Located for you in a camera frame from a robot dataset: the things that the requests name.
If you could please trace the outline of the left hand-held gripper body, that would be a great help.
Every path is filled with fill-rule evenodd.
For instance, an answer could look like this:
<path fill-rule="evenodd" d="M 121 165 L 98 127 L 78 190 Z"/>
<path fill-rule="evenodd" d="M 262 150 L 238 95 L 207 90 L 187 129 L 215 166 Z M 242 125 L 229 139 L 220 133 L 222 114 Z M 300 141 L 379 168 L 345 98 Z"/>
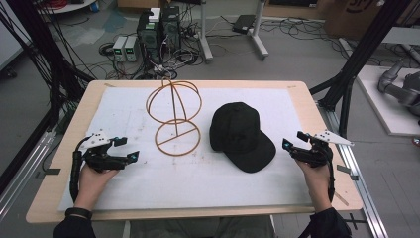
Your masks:
<path fill-rule="evenodd" d="M 88 136 L 81 143 L 82 159 L 93 170 L 102 173 L 106 170 L 123 170 L 126 157 L 111 156 L 108 150 L 113 146 L 111 137 L 100 131 Z"/>

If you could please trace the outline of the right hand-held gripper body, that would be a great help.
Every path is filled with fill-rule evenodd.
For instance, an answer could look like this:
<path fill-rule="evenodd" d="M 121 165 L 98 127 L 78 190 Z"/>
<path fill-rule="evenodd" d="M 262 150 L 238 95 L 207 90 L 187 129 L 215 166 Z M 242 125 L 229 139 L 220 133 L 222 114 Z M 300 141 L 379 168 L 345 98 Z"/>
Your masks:
<path fill-rule="evenodd" d="M 330 163 L 333 159 L 333 152 L 330 144 L 340 144 L 352 146 L 354 143 L 331 132 L 325 130 L 323 132 L 311 135 L 309 149 L 298 148 L 293 159 L 307 163 L 311 168 L 322 167 Z"/>

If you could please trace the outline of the black baseball cap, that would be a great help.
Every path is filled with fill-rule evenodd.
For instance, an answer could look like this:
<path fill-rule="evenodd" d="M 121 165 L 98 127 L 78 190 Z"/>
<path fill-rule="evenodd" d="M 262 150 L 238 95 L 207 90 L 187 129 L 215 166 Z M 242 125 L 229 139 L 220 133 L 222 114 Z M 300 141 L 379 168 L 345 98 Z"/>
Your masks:
<path fill-rule="evenodd" d="M 218 108 L 209 129 L 210 145 L 223 152 L 245 173 L 264 169 L 275 157 L 274 142 L 261 130 L 259 112 L 245 102 L 232 102 Z"/>

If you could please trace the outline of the orange wire hat stand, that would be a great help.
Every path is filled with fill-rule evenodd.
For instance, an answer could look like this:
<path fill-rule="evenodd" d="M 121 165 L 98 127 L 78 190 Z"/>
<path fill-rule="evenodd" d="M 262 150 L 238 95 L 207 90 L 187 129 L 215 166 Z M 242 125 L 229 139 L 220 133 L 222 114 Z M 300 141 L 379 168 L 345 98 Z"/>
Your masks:
<path fill-rule="evenodd" d="M 154 140 L 162 153 L 180 157 L 198 147 L 201 131 L 193 119 L 202 104 L 198 87 L 190 81 L 164 77 L 152 91 L 146 100 L 146 111 L 159 123 Z"/>

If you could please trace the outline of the person's left hand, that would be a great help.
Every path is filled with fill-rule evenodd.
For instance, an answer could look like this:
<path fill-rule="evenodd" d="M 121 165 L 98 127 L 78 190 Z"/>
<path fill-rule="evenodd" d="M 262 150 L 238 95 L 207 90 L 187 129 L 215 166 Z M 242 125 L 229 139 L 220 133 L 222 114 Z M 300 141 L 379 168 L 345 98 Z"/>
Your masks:
<path fill-rule="evenodd" d="M 98 173 L 85 165 L 80 172 L 79 193 L 74 206 L 92 211 L 108 181 L 117 173 L 115 170 Z"/>

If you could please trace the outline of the person's right hand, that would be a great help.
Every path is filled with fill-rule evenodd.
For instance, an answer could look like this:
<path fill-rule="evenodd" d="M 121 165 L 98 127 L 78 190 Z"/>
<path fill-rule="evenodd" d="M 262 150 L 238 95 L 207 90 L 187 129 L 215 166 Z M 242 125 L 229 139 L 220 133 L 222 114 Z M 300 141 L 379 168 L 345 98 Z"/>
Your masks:
<path fill-rule="evenodd" d="M 321 212 L 332 207 L 329 198 L 330 172 L 327 166 L 311 168 L 307 163 L 296 161 L 303 171 L 308 192 L 316 212 Z"/>

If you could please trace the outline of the dark tape strip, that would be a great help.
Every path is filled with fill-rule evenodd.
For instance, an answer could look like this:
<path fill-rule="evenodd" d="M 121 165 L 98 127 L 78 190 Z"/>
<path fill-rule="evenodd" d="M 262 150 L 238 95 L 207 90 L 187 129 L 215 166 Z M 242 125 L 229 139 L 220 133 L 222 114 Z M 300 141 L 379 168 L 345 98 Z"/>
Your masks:
<path fill-rule="evenodd" d="M 60 173 L 60 169 L 46 169 L 36 173 L 36 179 L 43 179 L 45 176 L 56 176 Z"/>
<path fill-rule="evenodd" d="M 348 174 L 350 176 L 351 180 L 354 180 L 354 181 L 359 180 L 359 176 L 354 175 L 350 168 L 347 168 L 347 167 L 341 166 L 341 165 L 337 165 L 337 170 L 342 172 L 342 173 Z"/>

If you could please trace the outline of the wooden table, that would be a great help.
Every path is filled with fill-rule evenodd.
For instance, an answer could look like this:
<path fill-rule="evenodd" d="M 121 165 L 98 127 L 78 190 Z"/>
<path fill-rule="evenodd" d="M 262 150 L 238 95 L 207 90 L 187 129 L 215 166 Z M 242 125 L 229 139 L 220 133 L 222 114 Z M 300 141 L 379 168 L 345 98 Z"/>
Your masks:
<path fill-rule="evenodd" d="M 286 89 L 291 99 L 298 119 L 300 131 L 317 134 L 325 130 L 336 131 L 338 118 L 335 113 L 321 108 L 312 98 L 307 85 L 302 81 L 272 81 L 272 80 L 189 80 L 200 88 L 272 88 Z M 91 120 L 98 108 L 104 91 L 109 87 L 151 87 L 154 90 L 160 86 L 160 80 L 95 80 L 88 84 L 75 114 L 65 132 L 62 142 L 52 160 L 52 166 L 60 169 L 56 176 L 45 176 L 34 201 L 26 215 L 30 223 L 57 223 L 64 218 L 65 211 L 72 207 L 73 201 L 69 194 L 69 178 L 72 167 L 72 154 L 80 149 L 80 142 L 92 135 L 87 132 Z M 304 147 L 305 142 L 289 140 L 297 147 Z M 253 214 L 279 213 L 309 213 L 313 207 L 311 201 L 307 205 L 285 206 L 244 206 L 216 208 L 175 208 L 175 209 L 127 209 L 99 210 L 94 207 L 93 217 L 96 220 L 140 220 L 160 218 L 186 217 L 216 217 Z"/>

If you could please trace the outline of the white platform board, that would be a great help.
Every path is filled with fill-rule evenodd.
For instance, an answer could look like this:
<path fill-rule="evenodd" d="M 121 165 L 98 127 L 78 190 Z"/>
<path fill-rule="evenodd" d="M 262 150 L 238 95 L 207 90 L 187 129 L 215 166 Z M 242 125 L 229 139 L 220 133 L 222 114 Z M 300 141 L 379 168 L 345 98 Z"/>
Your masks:
<path fill-rule="evenodd" d="M 379 78 L 387 70 L 387 66 L 366 65 L 358 75 L 358 82 L 388 135 L 420 136 L 420 118 L 411 114 L 396 98 L 377 90 Z"/>

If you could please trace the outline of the white desk leg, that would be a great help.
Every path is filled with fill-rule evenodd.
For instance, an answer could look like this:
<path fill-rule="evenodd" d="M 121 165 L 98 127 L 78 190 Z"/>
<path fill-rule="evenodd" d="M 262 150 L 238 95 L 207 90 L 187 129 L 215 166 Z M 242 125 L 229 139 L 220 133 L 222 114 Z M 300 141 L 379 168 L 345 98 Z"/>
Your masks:
<path fill-rule="evenodd" d="M 255 26 L 250 30 L 251 39 L 256 47 L 256 50 L 261 60 L 265 60 L 265 58 L 268 56 L 268 51 L 260 38 L 260 27 L 262 22 L 264 4 L 265 0 L 258 0 Z"/>
<path fill-rule="evenodd" d="M 200 0 L 200 31 L 198 36 L 203 59 L 206 63 L 209 63 L 213 60 L 213 55 L 206 38 L 206 0 Z"/>

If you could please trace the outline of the black computer tower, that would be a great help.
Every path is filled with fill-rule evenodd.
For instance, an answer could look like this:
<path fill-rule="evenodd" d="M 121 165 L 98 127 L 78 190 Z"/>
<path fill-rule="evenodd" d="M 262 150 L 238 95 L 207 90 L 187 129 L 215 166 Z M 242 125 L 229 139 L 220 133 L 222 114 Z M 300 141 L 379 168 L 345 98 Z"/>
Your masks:
<path fill-rule="evenodd" d="M 162 29 L 160 22 L 153 22 L 150 17 L 153 12 L 147 9 L 142 12 L 137 27 L 137 35 L 142 46 L 143 55 L 154 63 L 160 63 L 160 45 L 162 43 Z"/>
<path fill-rule="evenodd" d="M 179 7 L 168 6 L 161 11 L 164 42 L 171 51 L 180 49 Z"/>

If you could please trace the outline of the flat black box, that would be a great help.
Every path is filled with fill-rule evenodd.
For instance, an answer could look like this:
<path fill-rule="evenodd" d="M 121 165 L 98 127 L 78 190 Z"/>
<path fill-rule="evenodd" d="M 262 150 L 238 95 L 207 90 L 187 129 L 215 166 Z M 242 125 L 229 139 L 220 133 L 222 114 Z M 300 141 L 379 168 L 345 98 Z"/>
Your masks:
<path fill-rule="evenodd" d="M 240 15 L 233 24 L 232 31 L 240 34 L 246 34 L 249 28 L 253 25 L 255 15 Z"/>

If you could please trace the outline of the white round table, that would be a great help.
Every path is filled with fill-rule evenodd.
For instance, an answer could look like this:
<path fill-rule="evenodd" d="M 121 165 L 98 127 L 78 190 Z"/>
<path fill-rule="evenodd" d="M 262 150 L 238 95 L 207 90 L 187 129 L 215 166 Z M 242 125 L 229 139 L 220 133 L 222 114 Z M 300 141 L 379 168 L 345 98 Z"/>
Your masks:
<path fill-rule="evenodd" d="M 96 0 L 80 0 L 80 3 L 72 3 L 72 0 L 42 0 L 36 9 L 42 14 L 61 14 L 89 7 Z"/>

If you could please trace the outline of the aluminium rail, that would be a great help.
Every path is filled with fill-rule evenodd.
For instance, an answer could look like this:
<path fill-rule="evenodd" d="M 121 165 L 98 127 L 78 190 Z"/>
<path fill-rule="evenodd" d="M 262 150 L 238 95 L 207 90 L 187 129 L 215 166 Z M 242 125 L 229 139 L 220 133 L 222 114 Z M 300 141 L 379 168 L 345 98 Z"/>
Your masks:
<path fill-rule="evenodd" d="M 372 238 L 388 238 L 388 234 L 370 195 L 362 171 L 352 151 L 352 147 L 346 144 L 337 144 L 336 148 L 344 163 L 346 173 L 350 176 L 358 196 L 362 201 L 362 214 L 364 222 L 367 224 L 369 234 Z"/>
<path fill-rule="evenodd" d="M 7 216 L 10 208 L 29 182 L 37 167 L 41 164 L 55 137 L 56 132 L 45 132 L 34 145 L 29 147 L 29 152 L 23 156 L 23 163 L 0 195 L 0 222 Z"/>

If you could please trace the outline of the white wall panel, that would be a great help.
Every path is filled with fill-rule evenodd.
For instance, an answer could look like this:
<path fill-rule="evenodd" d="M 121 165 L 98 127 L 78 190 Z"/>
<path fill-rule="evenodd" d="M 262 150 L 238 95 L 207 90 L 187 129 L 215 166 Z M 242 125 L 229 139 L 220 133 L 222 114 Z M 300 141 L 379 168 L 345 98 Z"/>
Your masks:
<path fill-rule="evenodd" d="M 3 16 L 7 23 L 11 23 L 16 33 L 22 37 L 19 28 L 22 24 L 10 8 L 6 0 L 0 0 L 0 17 Z M 0 21 L 0 71 L 4 69 L 20 52 L 21 45 Z"/>

